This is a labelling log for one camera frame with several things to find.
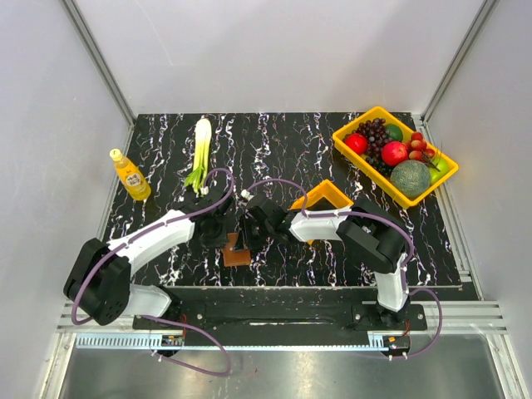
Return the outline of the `small orange plastic bin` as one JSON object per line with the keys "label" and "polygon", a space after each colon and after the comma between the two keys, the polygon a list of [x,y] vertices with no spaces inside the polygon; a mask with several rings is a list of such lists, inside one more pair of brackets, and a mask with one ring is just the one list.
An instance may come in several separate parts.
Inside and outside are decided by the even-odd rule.
{"label": "small orange plastic bin", "polygon": [[[305,204],[307,211],[318,212],[319,214],[335,214],[337,210],[349,211],[354,205],[353,201],[330,180],[324,180],[311,189],[307,198],[302,196],[297,199],[290,209],[298,212],[302,208],[304,200],[307,201]],[[346,218],[346,216],[327,216],[306,219],[301,216],[291,223],[290,232],[296,240],[308,244],[314,240],[340,240],[337,229]]]}

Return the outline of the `brown leather card holder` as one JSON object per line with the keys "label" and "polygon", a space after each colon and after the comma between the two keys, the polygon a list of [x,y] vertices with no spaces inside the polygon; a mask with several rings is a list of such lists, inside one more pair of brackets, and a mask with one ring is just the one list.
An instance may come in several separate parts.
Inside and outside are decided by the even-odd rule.
{"label": "brown leather card holder", "polygon": [[227,235],[228,243],[222,249],[224,266],[240,267],[249,266],[251,264],[251,253],[248,249],[237,250],[234,248],[237,242],[238,234],[229,233]]}

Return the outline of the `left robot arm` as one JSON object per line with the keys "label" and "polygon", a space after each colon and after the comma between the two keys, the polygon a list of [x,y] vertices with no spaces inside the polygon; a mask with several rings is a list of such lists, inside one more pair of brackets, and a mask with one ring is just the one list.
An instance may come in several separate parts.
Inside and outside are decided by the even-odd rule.
{"label": "left robot arm", "polygon": [[179,300],[165,288],[133,284],[131,279],[150,261],[192,239],[207,247],[221,246],[221,219],[232,196],[232,190],[211,190],[126,236],[108,242],[98,238],[86,241],[63,287],[64,295],[73,302],[72,323],[94,321],[105,326],[129,315],[151,317],[161,328],[176,325]]}

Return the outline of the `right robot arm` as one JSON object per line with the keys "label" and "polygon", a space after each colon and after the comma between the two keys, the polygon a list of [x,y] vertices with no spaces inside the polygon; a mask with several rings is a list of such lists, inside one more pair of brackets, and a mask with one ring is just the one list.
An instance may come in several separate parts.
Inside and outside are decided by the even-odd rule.
{"label": "right robot arm", "polygon": [[341,241],[375,276],[380,323],[395,329],[407,320],[406,264],[414,244],[406,228],[383,209],[362,198],[341,209],[285,210],[265,195],[244,190],[240,196],[246,205],[239,233],[243,246],[256,250],[268,239]]}

